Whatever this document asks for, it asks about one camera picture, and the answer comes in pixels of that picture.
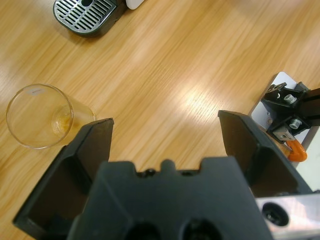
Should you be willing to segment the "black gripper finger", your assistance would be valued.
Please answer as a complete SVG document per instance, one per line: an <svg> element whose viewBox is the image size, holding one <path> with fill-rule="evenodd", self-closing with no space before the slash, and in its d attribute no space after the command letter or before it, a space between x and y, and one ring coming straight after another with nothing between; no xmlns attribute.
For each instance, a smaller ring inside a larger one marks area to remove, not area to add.
<svg viewBox="0 0 320 240"><path fill-rule="evenodd" d="M97 171L110 156L114 120L90 122L63 146L12 223L34 239L66 239Z"/></svg>
<svg viewBox="0 0 320 240"><path fill-rule="evenodd" d="M219 110L225 152L232 156L257 198L313 191L277 145L248 116Z"/></svg>

